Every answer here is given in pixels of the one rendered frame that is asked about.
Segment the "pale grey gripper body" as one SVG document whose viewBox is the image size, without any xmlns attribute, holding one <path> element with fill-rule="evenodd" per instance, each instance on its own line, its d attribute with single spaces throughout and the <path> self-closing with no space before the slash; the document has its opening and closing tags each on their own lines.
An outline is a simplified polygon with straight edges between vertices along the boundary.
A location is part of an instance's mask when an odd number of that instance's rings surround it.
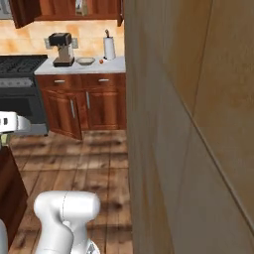
<svg viewBox="0 0 254 254">
<path fill-rule="evenodd" d="M 17 131 L 18 132 L 29 132 L 31 130 L 31 122 L 24 116 L 17 116 Z"/>
</svg>

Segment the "grey bowl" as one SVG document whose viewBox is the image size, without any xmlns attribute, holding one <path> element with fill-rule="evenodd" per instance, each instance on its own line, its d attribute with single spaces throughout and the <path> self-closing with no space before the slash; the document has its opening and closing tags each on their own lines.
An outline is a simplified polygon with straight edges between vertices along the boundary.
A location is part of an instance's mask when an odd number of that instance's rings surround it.
<svg viewBox="0 0 254 254">
<path fill-rule="evenodd" d="M 80 65 L 91 65 L 95 62 L 95 58 L 78 58 L 75 61 Z"/>
</svg>

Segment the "black gas stove with oven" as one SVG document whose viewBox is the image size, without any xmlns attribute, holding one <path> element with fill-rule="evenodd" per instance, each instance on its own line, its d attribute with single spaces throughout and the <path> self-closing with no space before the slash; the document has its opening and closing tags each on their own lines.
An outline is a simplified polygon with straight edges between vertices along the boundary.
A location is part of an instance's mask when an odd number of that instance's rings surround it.
<svg viewBox="0 0 254 254">
<path fill-rule="evenodd" d="M 31 122 L 25 135 L 49 133 L 35 71 L 47 60 L 47 55 L 0 56 L 0 111 L 15 111 Z"/>
</svg>

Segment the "dark brown wooden island cabinet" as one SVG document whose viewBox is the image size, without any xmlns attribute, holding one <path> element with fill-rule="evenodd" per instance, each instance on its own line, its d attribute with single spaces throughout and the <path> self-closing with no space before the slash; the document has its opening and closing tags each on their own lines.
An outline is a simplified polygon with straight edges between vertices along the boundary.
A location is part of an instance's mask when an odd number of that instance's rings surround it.
<svg viewBox="0 0 254 254">
<path fill-rule="evenodd" d="M 0 150 L 0 219 L 11 246 L 27 208 L 27 191 L 9 147 Z"/>
</svg>

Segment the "brown wooden base cupboards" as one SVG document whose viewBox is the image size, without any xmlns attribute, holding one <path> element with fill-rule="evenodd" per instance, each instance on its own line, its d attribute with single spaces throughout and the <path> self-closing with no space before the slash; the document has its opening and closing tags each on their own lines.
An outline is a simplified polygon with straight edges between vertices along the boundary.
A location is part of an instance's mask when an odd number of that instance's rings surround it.
<svg viewBox="0 0 254 254">
<path fill-rule="evenodd" d="M 126 128 L 126 75 L 112 73 L 38 74 L 52 132 L 80 140 L 86 130 Z"/>
</svg>

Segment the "black and beige coffee machine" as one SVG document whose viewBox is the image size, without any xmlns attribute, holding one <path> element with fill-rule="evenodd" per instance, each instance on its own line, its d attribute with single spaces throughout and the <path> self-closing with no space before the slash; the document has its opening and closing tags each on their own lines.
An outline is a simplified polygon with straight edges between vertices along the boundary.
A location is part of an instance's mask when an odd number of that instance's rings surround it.
<svg viewBox="0 0 254 254">
<path fill-rule="evenodd" d="M 72 66 L 74 62 L 71 33 L 53 33 L 49 36 L 51 47 L 57 47 L 59 56 L 53 61 L 54 67 Z"/>
</svg>

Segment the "white paper towel roll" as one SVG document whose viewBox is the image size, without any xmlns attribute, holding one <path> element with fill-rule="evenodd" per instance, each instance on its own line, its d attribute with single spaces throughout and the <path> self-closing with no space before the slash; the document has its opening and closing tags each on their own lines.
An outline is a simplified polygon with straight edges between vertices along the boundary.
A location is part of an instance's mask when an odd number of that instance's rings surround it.
<svg viewBox="0 0 254 254">
<path fill-rule="evenodd" d="M 114 39 L 109 35 L 109 31 L 105 30 L 105 37 L 103 38 L 104 58 L 112 61 L 116 58 Z"/>
</svg>

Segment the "grey microwave oven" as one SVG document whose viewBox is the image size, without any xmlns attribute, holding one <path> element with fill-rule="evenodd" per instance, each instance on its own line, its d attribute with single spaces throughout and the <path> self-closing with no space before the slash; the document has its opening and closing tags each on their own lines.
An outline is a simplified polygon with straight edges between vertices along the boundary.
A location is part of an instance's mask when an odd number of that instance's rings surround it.
<svg viewBox="0 0 254 254">
<path fill-rule="evenodd" d="M 12 20 L 9 0 L 0 0 L 0 20 Z"/>
</svg>

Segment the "light wooden tall cabinet panel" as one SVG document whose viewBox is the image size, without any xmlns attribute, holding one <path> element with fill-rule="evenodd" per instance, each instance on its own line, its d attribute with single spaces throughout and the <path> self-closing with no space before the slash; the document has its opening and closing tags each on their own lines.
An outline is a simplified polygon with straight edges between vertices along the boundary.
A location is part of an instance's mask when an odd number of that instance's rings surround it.
<svg viewBox="0 0 254 254">
<path fill-rule="evenodd" d="M 254 254 L 254 0 L 125 0 L 135 254 Z"/>
</svg>

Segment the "brown wooden wall cupboards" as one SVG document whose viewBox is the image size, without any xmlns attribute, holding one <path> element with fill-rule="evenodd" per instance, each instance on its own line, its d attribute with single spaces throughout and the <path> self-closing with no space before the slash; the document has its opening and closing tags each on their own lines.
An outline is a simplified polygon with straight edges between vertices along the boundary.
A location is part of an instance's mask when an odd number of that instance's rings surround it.
<svg viewBox="0 0 254 254">
<path fill-rule="evenodd" d="M 8 0 L 15 27 L 36 21 L 116 20 L 123 22 L 123 0 Z"/>
</svg>

